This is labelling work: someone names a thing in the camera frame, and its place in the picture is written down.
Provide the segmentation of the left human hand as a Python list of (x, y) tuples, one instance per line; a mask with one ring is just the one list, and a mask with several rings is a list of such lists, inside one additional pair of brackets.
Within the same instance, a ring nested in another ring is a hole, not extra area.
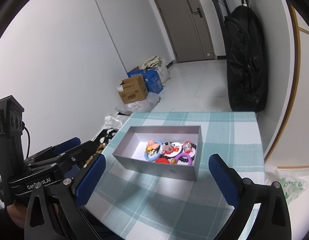
[(14, 202), (13, 204), (7, 206), (6, 210), (14, 224), (16, 224), (19, 228), (24, 229), (27, 208), (22, 204)]

